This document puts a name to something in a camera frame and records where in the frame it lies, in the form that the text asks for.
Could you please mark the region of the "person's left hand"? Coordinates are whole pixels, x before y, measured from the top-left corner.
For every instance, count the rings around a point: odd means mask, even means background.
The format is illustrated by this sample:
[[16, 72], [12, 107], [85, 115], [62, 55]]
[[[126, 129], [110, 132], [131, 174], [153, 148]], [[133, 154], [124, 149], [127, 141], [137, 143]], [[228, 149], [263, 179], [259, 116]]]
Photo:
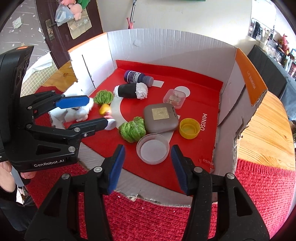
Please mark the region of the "person's left hand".
[[12, 165], [9, 161], [1, 162], [0, 166], [0, 185], [1, 191], [13, 193], [16, 190], [16, 183], [11, 174]]

